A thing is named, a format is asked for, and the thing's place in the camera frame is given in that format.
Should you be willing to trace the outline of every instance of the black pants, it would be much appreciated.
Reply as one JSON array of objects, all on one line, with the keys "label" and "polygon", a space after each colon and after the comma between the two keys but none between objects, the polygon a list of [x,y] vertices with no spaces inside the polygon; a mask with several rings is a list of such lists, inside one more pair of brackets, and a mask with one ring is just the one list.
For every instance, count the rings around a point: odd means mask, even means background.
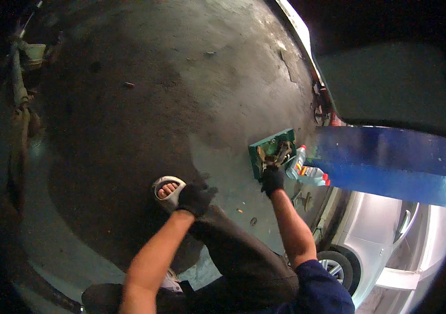
[{"label": "black pants", "polygon": [[[285,259],[255,236],[246,233],[223,210],[212,206],[189,230],[202,241],[222,274],[217,280],[189,293],[161,288],[157,295],[158,313],[233,313],[256,311],[292,301],[298,291],[298,277]],[[119,291],[121,285],[108,285]],[[108,302],[118,297],[108,297]]]}]

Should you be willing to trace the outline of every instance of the white sandal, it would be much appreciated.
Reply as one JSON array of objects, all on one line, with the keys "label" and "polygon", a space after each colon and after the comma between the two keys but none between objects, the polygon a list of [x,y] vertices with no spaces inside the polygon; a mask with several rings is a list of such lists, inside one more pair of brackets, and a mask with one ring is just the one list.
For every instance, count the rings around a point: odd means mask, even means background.
[{"label": "white sandal", "polygon": [[[172,192],[171,194],[169,194],[167,197],[165,198],[159,198],[159,191],[160,189],[169,183],[176,183],[178,185],[178,187],[176,188],[176,190],[174,190],[174,192]],[[186,183],[183,182],[183,180],[176,178],[174,176],[170,176],[170,175],[166,175],[164,177],[160,177],[157,179],[157,181],[155,181],[155,183],[153,183],[153,193],[155,194],[155,199],[157,200],[157,202],[159,204],[162,205],[162,207],[167,210],[168,212],[173,212],[176,207],[178,207],[178,198],[179,198],[179,193],[181,192],[181,190],[186,186]]]}]

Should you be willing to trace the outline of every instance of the green metal plate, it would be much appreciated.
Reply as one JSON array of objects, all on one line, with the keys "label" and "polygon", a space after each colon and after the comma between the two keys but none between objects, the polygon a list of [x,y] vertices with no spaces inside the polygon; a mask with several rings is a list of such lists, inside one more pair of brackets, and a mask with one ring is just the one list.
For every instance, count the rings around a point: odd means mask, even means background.
[{"label": "green metal plate", "polygon": [[257,151],[258,147],[261,147],[266,155],[273,155],[276,152],[280,142],[290,142],[292,150],[290,157],[296,155],[294,129],[285,129],[279,133],[267,137],[266,139],[249,145],[249,157],[251,160],[251,167],[253,168],[253,176],[255,179],[259,179],[262,174],[261,160]]}]

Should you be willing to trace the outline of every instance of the hand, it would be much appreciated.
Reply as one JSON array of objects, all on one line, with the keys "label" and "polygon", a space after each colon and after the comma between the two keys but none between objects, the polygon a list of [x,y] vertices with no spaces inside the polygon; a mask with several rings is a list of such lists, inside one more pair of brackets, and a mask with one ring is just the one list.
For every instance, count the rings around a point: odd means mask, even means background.
[{"label": "hand", "polygon": [[209,188],[205,183],[188,184],[179,193],[177,209],[188,210],[195,217],[201,217],[209,208],[209,203],[211,203],[217,192],[217,188]]},{"label": "hand", "polygon": [[258,182],[262,184],[261,191],[270,198],[273,191],[284,189],[284,174],[276,166],[268,166]]}]

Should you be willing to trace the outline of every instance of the foot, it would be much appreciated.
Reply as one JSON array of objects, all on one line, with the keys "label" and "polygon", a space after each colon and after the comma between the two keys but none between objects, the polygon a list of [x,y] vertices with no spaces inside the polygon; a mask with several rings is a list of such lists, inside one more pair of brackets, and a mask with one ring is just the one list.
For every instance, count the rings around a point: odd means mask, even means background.
[{"label": "foot", "polygon": [[178,188],[176,183],[168,183],[159,190],[158,197],[159,199],[164,199],[169,196],[172,192],[174,192]]}]

